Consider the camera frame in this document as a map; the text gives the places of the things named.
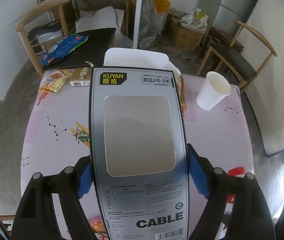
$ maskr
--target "chair cushion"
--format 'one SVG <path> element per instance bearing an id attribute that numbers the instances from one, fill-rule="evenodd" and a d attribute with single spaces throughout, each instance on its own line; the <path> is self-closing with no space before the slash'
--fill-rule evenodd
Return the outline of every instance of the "chair cushion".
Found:
<path id="1" fill-rule="evenodd" d="M 77 68 L 87 66 L 86 61 L 92 62 L 95 66 L 102 66 L 105 52 L 110 48 L 115 28 L 88 30 L 77 35 L 88 35 L 88 40 L 72 51 L 63 59 L 59 59 L 49 66 L 43 66 L 44 70 Z"/>
<path id="2" fill-rule="evenodd" d="M 257 77 L 255 69 L 234 48 L 216 42 L 212 42 L 210 45 L 237 70 L 245 81 L 250 82 Z"/>

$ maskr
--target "gray box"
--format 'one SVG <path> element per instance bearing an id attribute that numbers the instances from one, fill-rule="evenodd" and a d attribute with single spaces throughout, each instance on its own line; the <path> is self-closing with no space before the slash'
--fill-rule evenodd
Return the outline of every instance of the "gray box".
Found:
<path id="1" fill-rule="evenodd" d="M 110 240 L 187 239 L 188 158 L 173 72 L 93 68 L 90 135 Z"/>

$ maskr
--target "gold snack bag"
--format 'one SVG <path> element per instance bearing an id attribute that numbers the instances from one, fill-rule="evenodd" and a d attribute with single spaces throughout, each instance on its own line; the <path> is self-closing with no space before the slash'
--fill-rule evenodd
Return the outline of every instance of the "gold snack bag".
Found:
<path id="1" fill-rule="evenodd" d="M 56 93 L 66 83 L 67 78 L 70 76 L 72 76 L 72 72 L 70 70 L 55 70 L 38 90 L 48 93 Z"/>

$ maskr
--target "blue snack bag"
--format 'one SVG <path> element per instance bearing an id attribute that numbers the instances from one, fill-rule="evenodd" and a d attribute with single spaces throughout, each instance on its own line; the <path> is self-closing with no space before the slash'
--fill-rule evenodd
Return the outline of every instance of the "blue snack bag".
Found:
<path id="1" fill-rule="evenodd" d="M 48 52 L 45 53 L 44 58 L 40 62 L 41 65 L 48 66 L 54 59 L 63 59 L 77 47 L 86 42 L 88 37 L 89 36 L 70 34 L 69 36 L 62 38 Z"/>

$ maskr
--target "orange plastic bag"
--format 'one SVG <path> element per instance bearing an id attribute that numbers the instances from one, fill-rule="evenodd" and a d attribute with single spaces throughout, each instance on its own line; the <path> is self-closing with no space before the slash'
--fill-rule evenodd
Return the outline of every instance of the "orange plastic bag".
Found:
<path id="1" fill-rule="evenodd" d="M 171 5 L 169 0 L 154 0 L 157 13 L 167 13 Z"/>

